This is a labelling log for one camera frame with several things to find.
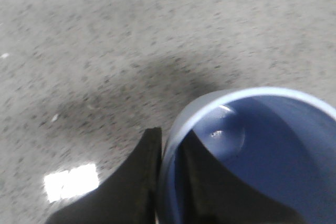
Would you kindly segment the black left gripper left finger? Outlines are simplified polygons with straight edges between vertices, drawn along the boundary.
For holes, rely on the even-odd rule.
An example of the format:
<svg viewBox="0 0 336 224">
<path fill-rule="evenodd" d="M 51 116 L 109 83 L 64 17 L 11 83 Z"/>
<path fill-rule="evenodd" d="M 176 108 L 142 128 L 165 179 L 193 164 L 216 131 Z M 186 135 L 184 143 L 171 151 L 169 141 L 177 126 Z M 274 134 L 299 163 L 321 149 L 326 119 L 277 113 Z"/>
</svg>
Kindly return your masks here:
<svg viewBox="0 0 336 224">
<path fill-rule="evenodd" d="M 47 223 L 155 223 L 162 130 L 146 129 L 128 158 L 98 188 L 54 212 Z"/>
</svg>

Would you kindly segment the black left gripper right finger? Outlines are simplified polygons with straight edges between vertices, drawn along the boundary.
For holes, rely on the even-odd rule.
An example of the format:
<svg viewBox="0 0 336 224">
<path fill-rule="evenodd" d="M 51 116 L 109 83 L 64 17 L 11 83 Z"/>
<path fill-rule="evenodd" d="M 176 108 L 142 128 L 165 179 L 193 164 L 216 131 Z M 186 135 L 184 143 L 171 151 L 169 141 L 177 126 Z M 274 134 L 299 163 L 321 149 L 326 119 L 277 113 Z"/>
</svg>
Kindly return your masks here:
<svg viewBox="0 0 336 224">
<path fill-rule="evenodd" d="M 189 132 L 179 147 L 184 223 L 298 223 L 298 213 L 253 189 Z"/>
</svg>

